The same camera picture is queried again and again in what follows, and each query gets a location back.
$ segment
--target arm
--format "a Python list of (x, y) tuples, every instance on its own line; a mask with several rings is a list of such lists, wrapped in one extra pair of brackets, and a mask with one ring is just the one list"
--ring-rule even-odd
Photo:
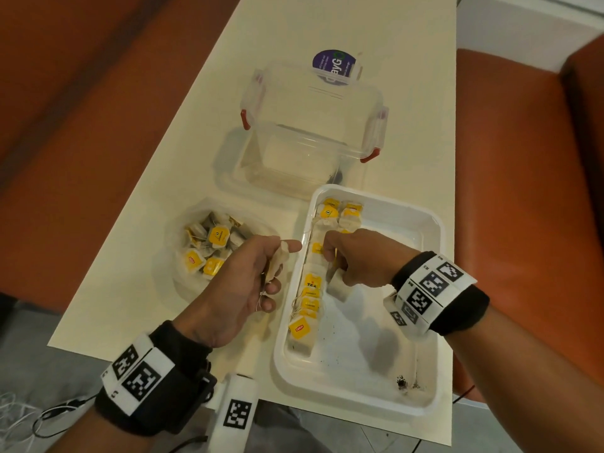
[[(419, 254), (365, 229), (329, 232), (323, 248), (348, 268), (349, 286), (390, 284)], [(445, 339), (523, 451), (604, 451), (604, 388), (508, 317), (489, 307), (473, 327)]]
[(445, 338), (523, 451), (604, 450), (604, 388), (507, 316)]
[[(302, 244), (287, 240), (289, 251)], [(267, 296), (260, 297), (260, 274), (267, 261), (280, 247), (279, 237), (254, 236), (227, 259), (220, 272), (172, 324), (182, 335), (208, 347), (228, 344), (239, 333), (254, 312), (270, 313), (276, 304)], [(265, 290), (276, 294), (281, 289), (277, 279)], [(49, 453), (145, 453), (153, 447), (153, 437), (126, 433), (91, 408)]]

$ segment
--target white table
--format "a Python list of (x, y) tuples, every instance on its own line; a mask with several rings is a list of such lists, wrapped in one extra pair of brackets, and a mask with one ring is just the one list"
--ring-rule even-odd
[[(436, 212), (453, 256), (456, 0), (242, 0), (50, 346), (112, 360), (141, 331), (176, 316), (186, 304), (171, 281), (164, 227), (204, 197), (263, 216), (283, 238), (301, 235), (306, 202), (231, 179), (246, 138), (238, 104), (255, 68), (271, 60), (311, 64), (333, 48), (362, 59), (361, 80), (380, 88), (390, 108), (385, 148), (368, 163), (365, 189)], [(272, 365), (279, 319), (280, 312), (258, 316), (216, 350), (217, 377), (237, 370), (256, 378), (262, 399), (450, 444), (452, 353), (444, 340), (440, 402), (412, 419), (288, 387)]]

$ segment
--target gray tile floor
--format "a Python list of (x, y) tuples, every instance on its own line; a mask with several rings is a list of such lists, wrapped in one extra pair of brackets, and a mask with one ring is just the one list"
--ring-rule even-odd
[[(107, 363), (46, 346), (59, 316), (18, 309), (0, 332), (0, 393), (11, 391), (38, 407), (94, 394)], [(411, 453), (417, 439), (310, 412), (302, 426), (333, 453)], [(453, 407), (452, 448), (422, 442), (416, 453), (516, 453), (520, 450), (490, 411)]]

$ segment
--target purple sticker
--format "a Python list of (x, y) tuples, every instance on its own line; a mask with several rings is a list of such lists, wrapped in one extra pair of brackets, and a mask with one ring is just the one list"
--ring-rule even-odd
[[(351, 54), (338, 51), (337, 49), (329, 49), (327, 51), (319, 52), (314, 59), (312, 59), (312, 65), (314, 68), (328, 71), (335, 75), (350, 76), (352, 66), (355, 64), (356, 59)], [(337, 86), (343, 86), (346, 83), (341, 81), (331, 80), (324, 76), (321, 76), (325, 82), (330, 84), (336, 84)]]

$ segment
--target person's right arm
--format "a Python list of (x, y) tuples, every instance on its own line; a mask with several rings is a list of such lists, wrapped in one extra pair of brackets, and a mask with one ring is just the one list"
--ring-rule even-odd
[[(336, 248), (349, 286), (390, 284), (419, 254), (365, 229), (328, 232), (328, 260), (336, 258)], [(489, 307), (476, 325), (445, 339), (523, 451), (604, 451), (604, 388), (508, 317)]]

